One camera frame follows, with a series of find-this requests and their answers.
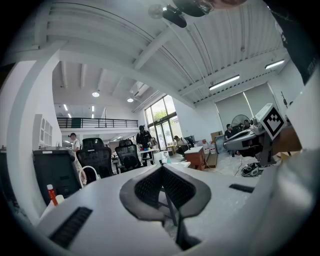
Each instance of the bottle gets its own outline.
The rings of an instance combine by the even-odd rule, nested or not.
[[[48,192],[49,192],[49,196],[53,202],[53,205],[56,206],[58,205],[58,202],[57,202],[57,199],[56,199],[56,193],[54,191],[54,187],[49,184],[49,185],[46,185],[46,188],[48,189]]]

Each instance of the balcony railing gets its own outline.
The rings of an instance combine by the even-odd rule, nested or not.
[[[57,117],[60,128],[136,128],[138,120]]]

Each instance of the floor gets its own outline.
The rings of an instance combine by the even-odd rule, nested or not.
[[[159,164],[159,160],[165,158],[162,152],[154,153],[154,162],[155,164]],[[185,161],[185,158],[180,154],[174,154],[169,156],[171,163],[178,163]],[[241,155],[231,156],[228,152],[219,153],[217,156],[217,165],[216,168],[207,168],[204,171],[209,173],[220,173],[222,175],[242,177],[241,169],[251,163],[257,162],[257,159],[254,157],[242,157]],[[116,167],[113,164],[112,170],[116,174]],[[248,179],[259,179],[259,176],[256,177],[248,177]],[[166,196],[163,192],[160,192],[159,201],[167,204]],[[161,206],[159,208],[160,211],[164,212],[166,215],[170,215],[170,211],[168,208]],[[175,216],[178,221],[178,211],[175,209]],[[174,223],[171,218],[166,218],[164,229],[168,232],[170,237],[173,240],[176,240],[178,228],[174,226]]]

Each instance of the black vent slot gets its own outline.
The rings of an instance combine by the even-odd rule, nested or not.
[[[91,213],[92,210],[86,207],[77,208],[50,236],[50,239],[61,247],[68,248]]]

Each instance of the light fixture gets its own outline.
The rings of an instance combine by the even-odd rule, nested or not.
[[[225,84],[227,84],[227,83],[230,83],[230,82],[232,82],[232,81],[234,81],[234,80],[237,80],[237,79],[239,79],[239,78],[240,78],[240,75],[236,75],[236,76],[234,76],[234,77],[231,77],[231,78],[229,78],[229,79],[227,79],[227,80],[224,80],[224,81],[222,81],[222,82],[219,82],[219,83],[217,83],[217,84],[209,87],[209,90],[213,90],[214,88],[223,86],[223,85],[225,85]]]
[[[99,94],[99,92],[95,91],[95,92],[92,93],[92,96],[93,96],[93,97],[99,97],[100,94]]]
[[[285,60],[283,59],[283,60],[279,60],[279,61],[277,61],[277,62],[268,64],[268,65],[265,66],[265,69],[266,69],[266,70],[267,70],[267,69],[270,69],[270,68],[272,68],[272,67],[274,67],[274,66],[278,66],[278,65],[280,65],[280,64],[282,64],[282,63],[284,63],[284,62],[285,62]]]

